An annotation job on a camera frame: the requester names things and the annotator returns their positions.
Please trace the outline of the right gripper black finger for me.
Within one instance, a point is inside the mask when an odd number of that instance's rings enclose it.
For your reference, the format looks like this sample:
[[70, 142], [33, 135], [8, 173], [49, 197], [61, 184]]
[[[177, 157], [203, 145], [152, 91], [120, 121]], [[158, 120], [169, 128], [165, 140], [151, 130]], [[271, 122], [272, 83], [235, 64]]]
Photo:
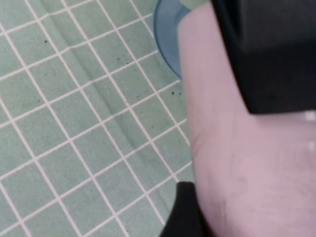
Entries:
[[160, 237], [209, 236], [210, 229], [199, 208], [194, 183], [177, 183], [175, 202]]

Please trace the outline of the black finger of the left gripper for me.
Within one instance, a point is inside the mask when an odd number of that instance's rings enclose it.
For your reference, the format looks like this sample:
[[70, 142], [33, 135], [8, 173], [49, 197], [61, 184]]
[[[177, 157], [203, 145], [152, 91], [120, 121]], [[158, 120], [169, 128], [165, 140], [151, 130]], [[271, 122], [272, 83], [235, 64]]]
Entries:
[[212, 5], [248, 111], [315, 110], [315, 1], [214, 0]]

